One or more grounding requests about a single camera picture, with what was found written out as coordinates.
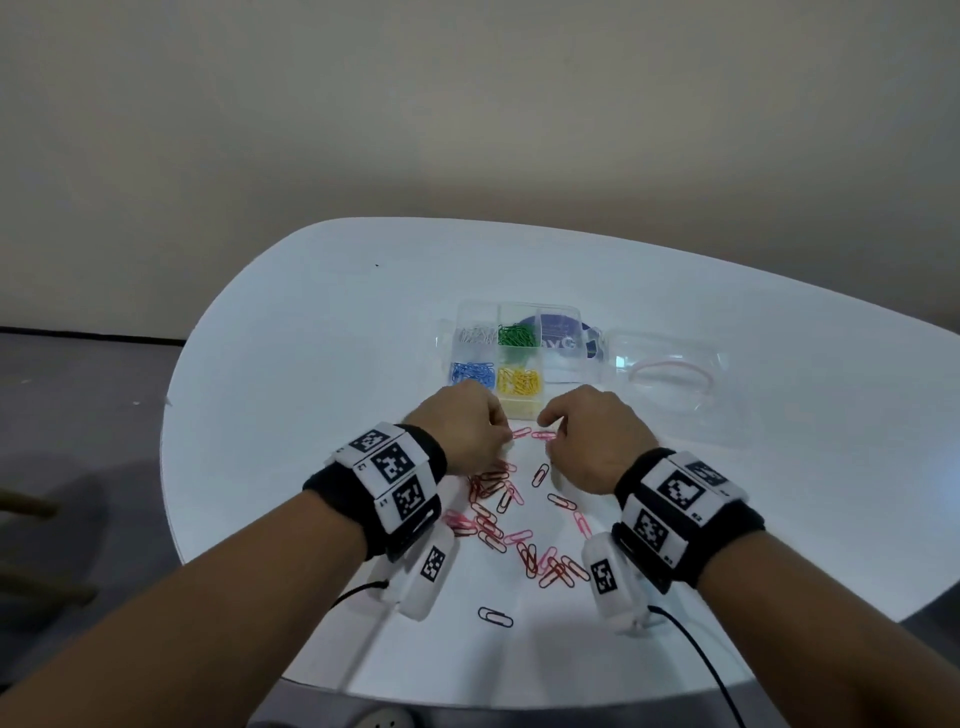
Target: hand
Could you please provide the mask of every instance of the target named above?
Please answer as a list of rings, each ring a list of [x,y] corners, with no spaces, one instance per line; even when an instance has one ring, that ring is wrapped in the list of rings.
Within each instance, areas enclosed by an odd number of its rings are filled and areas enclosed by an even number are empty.
[[[403,422],[422,427],[440,443],[451,475],[482,473],[514,437],[500,400],[472,379],[444,387]]]
[[[537,417],[547,427],[561,417],[546,444],[554,467],[588,493],[608,495],[636,459],[658,446],[650,428],[613,392],[584,385],[554,398]]]

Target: forearm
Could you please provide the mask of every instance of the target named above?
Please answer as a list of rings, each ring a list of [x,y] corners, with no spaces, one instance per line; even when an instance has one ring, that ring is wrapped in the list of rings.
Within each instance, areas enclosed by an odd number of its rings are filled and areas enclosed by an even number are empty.
[[[0,724],[242,725],[365,553],[356,523],[291,498],[10,690]]]
[[[941,726],[960,673],[795,551],[758,532],[698,589],[792,726]]]

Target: white table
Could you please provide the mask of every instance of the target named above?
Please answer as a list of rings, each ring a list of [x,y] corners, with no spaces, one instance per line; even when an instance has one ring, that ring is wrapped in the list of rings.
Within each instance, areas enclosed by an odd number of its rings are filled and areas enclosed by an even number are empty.
[[[348,436],[411,409],[432,386],[424,372],[437,323],[463,299],[565,303],[599,328],[716,342],[744,386],[750,439],[739,449],[688,447],[752,494],[771,531],[893,619],[960,575],[957,336],[699,255],[402,218],[332,220],[289,235],[198,323],[163,423],[163,492],[180,558],[296,493]],[[598,508],[594,518],[606,518]],[[451,582],[482,558],[462,549]],[[491,637],[451,611],[448,602],[465,598],[458,589],[468,584],[448,582],[422,624],[341,605],[286,676],[377,698],[492,707],[713,686],[673,631],[644,641],[604,632],[584,590],[568,612],[540,610],[524,622],[532,626]],[[683,586],[671,594],[724,680],[749,679],[699,597]],[[631,666],[629,679],[609,675],[617,661]]]

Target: plastic organizer box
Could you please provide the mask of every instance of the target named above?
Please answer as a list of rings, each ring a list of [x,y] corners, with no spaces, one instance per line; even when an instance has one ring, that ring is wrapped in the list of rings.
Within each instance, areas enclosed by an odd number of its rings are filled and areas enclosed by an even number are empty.
[[[500,397],[507,417],[535,419],[544,386],[583,381],[586,363],[576,308],[464,301],[457,310],[449,381],[476,379]]]

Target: wristband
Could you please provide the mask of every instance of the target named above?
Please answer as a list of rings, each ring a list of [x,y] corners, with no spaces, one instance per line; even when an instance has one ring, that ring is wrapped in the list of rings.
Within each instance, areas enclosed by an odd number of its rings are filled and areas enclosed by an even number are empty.
[[[623,515],[613,539],[663,594],[673,581],[695,589],[717,551],[764,528],[743,489],[689,452],[645,452],[614,494]]]
[[[334,451],[303,490],[363,528],[368,559],[394,562],[440,516],[445,474],[444,451],[425,430],[380,423]]]

